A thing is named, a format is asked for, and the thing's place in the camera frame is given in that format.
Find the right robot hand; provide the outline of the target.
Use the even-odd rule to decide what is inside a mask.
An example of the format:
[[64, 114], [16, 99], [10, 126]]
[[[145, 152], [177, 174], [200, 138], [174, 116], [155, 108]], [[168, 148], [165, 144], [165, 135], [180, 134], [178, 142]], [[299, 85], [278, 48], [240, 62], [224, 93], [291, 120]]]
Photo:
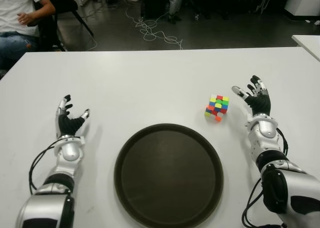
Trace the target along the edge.
[[271, 101], [266, 85], [256, 75], [253, 75], [250, 81], [253, 85], [248, 84], [247, 87], [252, 94], [245, 92], [238, 86], [232, 86], [231, 90], [250, 106], [253, 115], [266, 114], [269, 116]]

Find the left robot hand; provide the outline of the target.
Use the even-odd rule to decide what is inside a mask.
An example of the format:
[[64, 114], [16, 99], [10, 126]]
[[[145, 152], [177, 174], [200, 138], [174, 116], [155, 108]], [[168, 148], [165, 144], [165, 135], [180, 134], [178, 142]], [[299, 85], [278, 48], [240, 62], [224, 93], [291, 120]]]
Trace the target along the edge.
[[70, 101], [71, 95], [68, 94], [63, 97], [57, 107], [55, 114], [55, 130], [57, 139], [66, 135], [74, 136], [90, 116], [90, 109], [86, 109], [78, 118], [69, 118], [70, 112], [68, 109], [73, 106], [73, 104], [69, 104]]

